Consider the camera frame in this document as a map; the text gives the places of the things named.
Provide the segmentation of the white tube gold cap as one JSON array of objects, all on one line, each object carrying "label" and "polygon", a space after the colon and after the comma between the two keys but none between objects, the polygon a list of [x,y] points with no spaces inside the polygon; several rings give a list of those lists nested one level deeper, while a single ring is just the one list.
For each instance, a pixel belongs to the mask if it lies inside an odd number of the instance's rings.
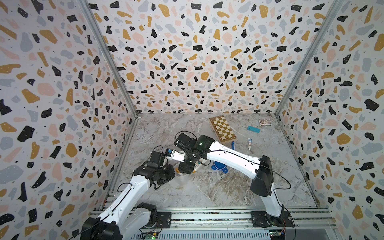
[{"label": "white tube gold cap", "polygon": [[199,162],[196,162],[195,163],[195,167],[194,167],[194,173],[200,168],[200,166],[201,166],[201,163],[199,163]]}]

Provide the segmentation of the blue container lid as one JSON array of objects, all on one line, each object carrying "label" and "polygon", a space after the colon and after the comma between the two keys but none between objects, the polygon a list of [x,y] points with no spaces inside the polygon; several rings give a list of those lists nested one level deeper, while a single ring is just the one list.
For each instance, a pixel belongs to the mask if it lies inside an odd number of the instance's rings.
[{"label": "blue container lid", "polygon": [[216,162],[214,161],[213,165],[211,166],[212,170],[218,170],[218,171],[222,171],[223,173],[227,173],[228,172],[228,168],[225,164],[222,164],[222,163],[219,163],[219,162]]}]

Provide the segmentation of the small white toothpaste tube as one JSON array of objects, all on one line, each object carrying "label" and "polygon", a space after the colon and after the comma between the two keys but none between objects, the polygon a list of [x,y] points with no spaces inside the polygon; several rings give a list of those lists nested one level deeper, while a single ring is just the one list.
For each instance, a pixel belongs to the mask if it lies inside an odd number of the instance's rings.
[{"label": "small white toothpaste tube", "polygon": [[253,142],[253,140],[251,138],[248,138],[248,149],[249,150],[252,149],[252,142]]}]

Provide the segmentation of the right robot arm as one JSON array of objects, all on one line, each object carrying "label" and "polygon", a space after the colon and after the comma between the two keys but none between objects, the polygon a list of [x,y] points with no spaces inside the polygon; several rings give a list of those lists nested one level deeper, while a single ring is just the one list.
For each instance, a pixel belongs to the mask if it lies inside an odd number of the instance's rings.
[{"label": "right robot arm", "polygon": [[176,138],[174,145],[182,150],[171,153],[171,158],[180,162],[178,169],[182,174],[192,174],[195,164],[203,159],[224,164],[251,179],[251,192],[259,196],[265,206],[265,213],[261,217],[255,217],[259,221],[256,223],[257,227],[281,226],[286,223],[286,208],[277,196],[278,188],[274,178],[276,172],[269,157],[257,158],[242,154],[205,135],[196,140],[182,133]]}]

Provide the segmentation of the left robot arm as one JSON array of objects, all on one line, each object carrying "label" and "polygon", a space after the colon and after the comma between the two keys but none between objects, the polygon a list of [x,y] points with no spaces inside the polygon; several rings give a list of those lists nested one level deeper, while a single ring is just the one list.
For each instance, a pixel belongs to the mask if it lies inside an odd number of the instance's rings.
[{"label": "left robot arm", "polygon": [[97,218],[89,217],[82,226],[81,240],[129,240],[141,228],[159,225],[155,205],[141,203],[151,186],[159,187],[175,177],[171,164],[162,168],[141,166],[134,171],[128,186]]}]

